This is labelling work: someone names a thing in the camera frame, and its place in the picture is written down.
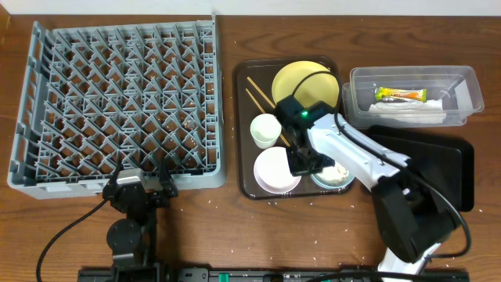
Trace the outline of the white round bowl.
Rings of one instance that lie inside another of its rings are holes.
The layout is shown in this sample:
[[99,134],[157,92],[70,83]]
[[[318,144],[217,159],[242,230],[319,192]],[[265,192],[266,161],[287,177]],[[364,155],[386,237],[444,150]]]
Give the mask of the white round bowl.
[[254,177],[258,185],[273,194],[292,191],[301,181],[292,176],[284,147],[274,146],[262,151],[254,163]]

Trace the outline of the light blue bowl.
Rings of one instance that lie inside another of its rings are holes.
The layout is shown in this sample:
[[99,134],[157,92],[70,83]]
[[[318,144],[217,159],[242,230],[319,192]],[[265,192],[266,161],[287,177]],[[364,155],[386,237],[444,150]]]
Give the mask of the light blue bowl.
[[312,174],[311,178],[318,186],[328,190],[344,189],[355,179],[346,168],[338,163],[323,168],[319,173]]

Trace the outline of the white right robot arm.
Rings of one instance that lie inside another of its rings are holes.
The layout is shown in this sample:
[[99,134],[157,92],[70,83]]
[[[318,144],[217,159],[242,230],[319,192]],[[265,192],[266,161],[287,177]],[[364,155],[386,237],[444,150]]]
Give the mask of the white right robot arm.
[[307,107],[287,96],[277,102],[274,115],[291,143],[292,175],[312,175],[339,164],[369,190],[387,247],[378,271],[388,279],[413,277],[440,258],[437,250],[463,219],[432,164],[381,146],[322,100]]

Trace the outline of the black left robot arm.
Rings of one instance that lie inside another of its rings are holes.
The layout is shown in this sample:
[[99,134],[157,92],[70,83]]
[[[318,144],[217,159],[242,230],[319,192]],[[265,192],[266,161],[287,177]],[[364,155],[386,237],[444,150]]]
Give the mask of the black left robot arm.
[[117,268],[151,265],[156,260],[157,209],[167,208],[178,189],[162,162],[158,174],[160,188],[146,181],[141,168],[119,165],[103,188],[103,199],[124,214],[108,230],[106,242]]

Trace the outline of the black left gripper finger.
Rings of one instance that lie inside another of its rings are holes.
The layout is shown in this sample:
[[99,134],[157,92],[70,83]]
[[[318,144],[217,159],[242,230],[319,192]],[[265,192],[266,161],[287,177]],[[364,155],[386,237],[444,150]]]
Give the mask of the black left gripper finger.
[[112,184],[116,184],[117,183],[117,179],[118,179],[118,175],[119,173],[123,170],[123,165],[121,163],[121,161],[119,161],[117,163],[117,167],[114,169],[114,172],[111,176],[111,183]]
[[173,183],[173,179],[169,172],[167,159],[163,159],[160,163],[158,178],[163,190],[172,190],[175,187],[175,184]]

